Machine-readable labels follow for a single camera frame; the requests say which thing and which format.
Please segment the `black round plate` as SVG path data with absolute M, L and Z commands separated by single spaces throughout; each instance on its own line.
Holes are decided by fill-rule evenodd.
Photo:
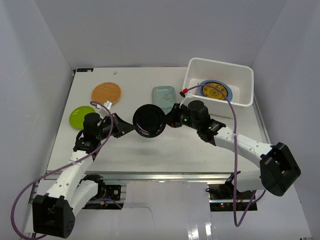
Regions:
M 135 131 L 144 138 L 159 136 L 166 127 L 165 113 L 154 104 L 145 104 L 139 107 L 132 118 Z

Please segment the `blue round plate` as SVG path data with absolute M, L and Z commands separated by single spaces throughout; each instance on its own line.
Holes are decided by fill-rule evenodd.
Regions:
M 228 90 L 229 90 L 229 97 L 227 97 L 227 99 L 228 99 L 230 102 L 232 101 L 232 99 L 233 99 L 233 92 L 232 92 L 231 88 L 230 88 L 228 85 L 226 85 L 225 83 L 223 83 L 223 82 L 221 82 L 221 81 L 219 81 L 219 80 L 214 80 L 214 79 L 204 80 L 204 81 L 200 82 L 199 85 L 205 85 L 205 84 L 203 84 L 203 83 L 207 83 L 207 82 L 209 82 L 209 81 L 216 81 L 216 82 L 218 82 L 218 83 L 224 84 L 224 85 L 228 88 Z M 198 94 L 199 96 L 202 96 L 202 95 L 200 94 L 201 87 L 198 87 L 198 88 L 197 88 L 197 94 Z

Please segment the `yellow patterned black-rimmed plate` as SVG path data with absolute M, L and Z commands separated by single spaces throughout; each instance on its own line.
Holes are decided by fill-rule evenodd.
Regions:
M 200 88 L 199 92 L 203 97 L 216 100 L 225 100 L 229 97 L 229 89 L 223 83 L 208 81 L 203 85 L 207 85 Z

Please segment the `green round plate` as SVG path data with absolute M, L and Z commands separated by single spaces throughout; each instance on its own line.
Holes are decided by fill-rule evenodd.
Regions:
M 79 106 L 69 115 L 69 124 L 76 130 L 82 130 L 85 116 L 95 112 L 96 111 L 91 106 Z

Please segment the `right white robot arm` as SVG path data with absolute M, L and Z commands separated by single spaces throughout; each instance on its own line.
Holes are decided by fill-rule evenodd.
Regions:
M 191 101 L 187 106 L 174 104 L 164 121 L 172 128 L 185 125 L 195 129 L 204 142 L 230 150 L 258 167 L 256 171 L 233 173 L 225 181 L 226 195 L 233 200 L 253 190 L 281 197 L 301 175 L 287 145 L 281 142 L 271 145 L 235 134 L 230 127 L 211 118 L 208 108 L 200 100 Z

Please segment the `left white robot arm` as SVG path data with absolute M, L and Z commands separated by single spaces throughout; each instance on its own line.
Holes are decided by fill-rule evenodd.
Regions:
M 84 117 L 83 129 L 77 134 L 68 166 L 55 183 L 32 202 L 32 223 L 35 233 L 68 238 L 75 226 L 76 215 L 90 201 L 106 195 L 104 178 L 85 174 L 109 137 L 120 138 L 135 130 L 116 113 L 101 118 L 98 113 Z

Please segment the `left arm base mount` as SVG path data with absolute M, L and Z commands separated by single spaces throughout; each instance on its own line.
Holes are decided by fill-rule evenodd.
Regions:
M 115 200 L 122 208 L 124 204 L 121 200 L 121 190 L 121 185 L 106 185 L 106 193 L 104 197 Z M 120 210 L 120 208 L 112 201 L 105 201 L 104 204 L 99 203 L 92 207 L 96 210 Z

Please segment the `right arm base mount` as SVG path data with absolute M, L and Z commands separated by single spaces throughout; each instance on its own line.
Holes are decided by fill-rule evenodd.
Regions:
M 224 184 L 209 184 L 205 191 L 208 193 L 211 212 L 233 211 L 233 191 L 227 189 Z M 253 191 L 238 192 L 236 210 L 244 212 L 252 195 Z

